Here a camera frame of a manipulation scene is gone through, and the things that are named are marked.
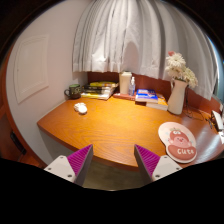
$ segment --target cup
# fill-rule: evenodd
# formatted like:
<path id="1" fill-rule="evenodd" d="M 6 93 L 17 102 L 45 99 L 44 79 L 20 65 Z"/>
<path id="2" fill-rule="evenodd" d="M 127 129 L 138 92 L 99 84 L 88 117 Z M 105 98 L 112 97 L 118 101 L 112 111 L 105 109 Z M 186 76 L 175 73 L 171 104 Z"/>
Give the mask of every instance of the cup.
<path id="1" fill-rule="evenodd" d="M 69 86 L 69 89 L 64 91 L 64 94 L 71 99 L 78 99 L 81 97 L 81 88 L 79 84 L 73 84 Z"/>

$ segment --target wooden table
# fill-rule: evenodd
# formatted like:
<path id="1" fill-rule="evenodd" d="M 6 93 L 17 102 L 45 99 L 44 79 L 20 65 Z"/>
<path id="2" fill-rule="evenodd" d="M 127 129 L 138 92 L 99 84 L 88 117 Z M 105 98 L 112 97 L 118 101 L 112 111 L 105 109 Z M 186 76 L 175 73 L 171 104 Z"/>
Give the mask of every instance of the wooden table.
<path id="1" fill-rule="evenodd" d="M 83 102 L 87 114 L 80 115 L 74 104 Z M 194 117 L 202 119 L 199 112 Z M 187 127 L 196 139 L 197 157 L 181 167 L 213 160 L 223 151 L 217 130 L 209 123 L 191 119 L 184 112 L 173 115 L 168 111 L 149 108 L 135 101 L 111 97 L 107 101 L 80 98 L 68 100 L 38 121 L 39 128 L 50 137 L 76 151 L 93 144 L 93 159 L 107 165 L 137 171 L 134 144 L 159 156 L 166 154 L 158 129 L 164 122 L 177 122 Z"/>

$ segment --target pink sign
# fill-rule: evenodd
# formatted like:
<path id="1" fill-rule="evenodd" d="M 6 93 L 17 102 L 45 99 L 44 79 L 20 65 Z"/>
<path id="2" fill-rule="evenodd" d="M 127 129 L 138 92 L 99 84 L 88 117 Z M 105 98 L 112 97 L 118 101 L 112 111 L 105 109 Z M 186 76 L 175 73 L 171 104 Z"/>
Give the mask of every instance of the pink sign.
<path id="1" fill-rule="evenodd" d="M 159 137 L 166 145 L 167 154 L 179 163 L 189 163 L 197 155 L 194 135 L 185 126 L 166 122 L 159 127 Z"/>

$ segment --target book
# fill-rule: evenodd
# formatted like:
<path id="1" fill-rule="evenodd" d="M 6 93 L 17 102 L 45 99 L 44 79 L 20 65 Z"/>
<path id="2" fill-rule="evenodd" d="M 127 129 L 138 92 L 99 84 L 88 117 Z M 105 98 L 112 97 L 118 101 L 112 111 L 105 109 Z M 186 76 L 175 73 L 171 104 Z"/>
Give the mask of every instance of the book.
<path id="1" fill-rule="evenodd" d="M 134 93 L 134 96 L 130 96 L 129 94 L 114 93 L 113 97 L 118 99 L 135 101 L 135 95 L 136 95 L 136 92 Z"/>
<path id="2" fill-rule="evenodd" d="M 109 89 L 82 89 L 82 92 L 84 93 L 108 93 L 110 92 Z"/>
<path id="3" fill-rule="evenodd" d="M 158 97 L 153 89 L 138 89 L 135 101 L 158 103 Z"/>
<path id="4" fill-rule="evenodd" d="M 160 93 L 156 93 L 156 95 L 158 97 L 158 104 L 147 102 L 146 106 L 151 107 L 151 108 L 160 109 L 160 110 L 167 110 L 168 109 L 168 104 L 166 102 L 165 97 Z"/>
<path id="5" fill-rule="evenodd" d="M 111 88 L 109 92 L 105 93 L 81 93 L 81 97 L 87 97 L 87 98 L 94 98 L 94 99 L 102 99 L 102 100 L 107 100 L 110 98 L 110 96 L 113 94 L 114 90 L 116 87 Z"/>
<path id="6" fill-rule="evenodd" d="M 118 87 L 119 83 L 116 82 L 107 82 L 107 81 L 101 81 L 101 82 L 91 82 L 90 86 L 99 86 L 99 87 Z"/>
<path id="7" fill-rule="evenodd" d="M 91 85 L 84 85 L 82 87 L 83 89 L 91 89 L 91 90 L 94 90 L 94 89 L 97 89 L 97 90 L 110 90 L 111 87 L 110 86 L 91 86 Z"/>

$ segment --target flower vase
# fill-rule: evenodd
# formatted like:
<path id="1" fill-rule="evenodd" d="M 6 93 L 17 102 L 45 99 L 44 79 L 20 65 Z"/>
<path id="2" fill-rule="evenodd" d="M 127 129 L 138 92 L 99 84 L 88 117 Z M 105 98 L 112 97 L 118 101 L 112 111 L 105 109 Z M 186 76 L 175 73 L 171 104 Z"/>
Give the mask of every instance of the flower vase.
<path id="1" fill-rule="evenodd" d="M 173 81 L 171 81 L 171 96 L 168 100 L 168 111 L 173 114 L 179 115 L 182 113 L 184 104 L 184 94 L 187 87 L 187 83 L 184 81 L 174 80 L 175 86 L 173 87 Z"/>

